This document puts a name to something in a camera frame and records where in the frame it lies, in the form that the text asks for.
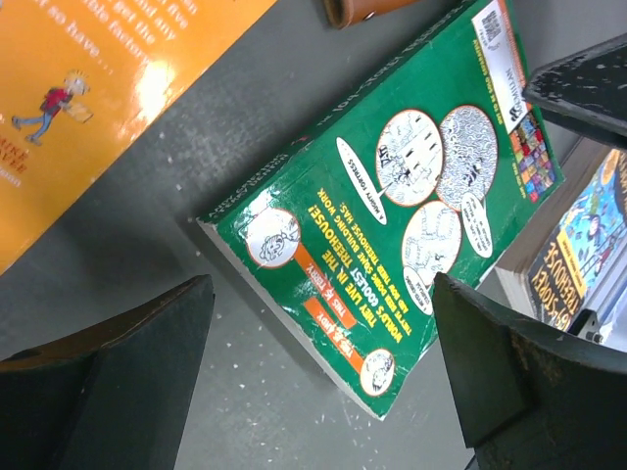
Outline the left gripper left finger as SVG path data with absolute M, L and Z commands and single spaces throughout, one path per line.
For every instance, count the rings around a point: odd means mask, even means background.
M 2 360 L 2 468 L 173 468 L 214 305 L 195 276 Z

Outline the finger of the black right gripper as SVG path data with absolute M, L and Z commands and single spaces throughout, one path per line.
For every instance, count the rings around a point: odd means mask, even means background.
M 533 71 L 523 98 L 549 122 L 613 148 L 626 148 L 626 35 Z

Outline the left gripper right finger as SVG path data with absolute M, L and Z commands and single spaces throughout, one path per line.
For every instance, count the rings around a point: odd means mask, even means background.
M 473 469 L 623 469 L 626 355 L 446 274 L 434 318 Z

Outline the black yellow treehouse book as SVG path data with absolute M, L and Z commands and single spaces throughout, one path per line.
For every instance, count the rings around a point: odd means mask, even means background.
M 585 140 L 563 174 L 495 271 L 510 307 L 600 343 L 610 272 L 626 263 L 626 153 Z

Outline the green coin book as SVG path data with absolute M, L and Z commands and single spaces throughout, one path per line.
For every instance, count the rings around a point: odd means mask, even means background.
M 383 419 L 562 182 L 509 1 L 461 1 L 199 225 L 334 383 Z

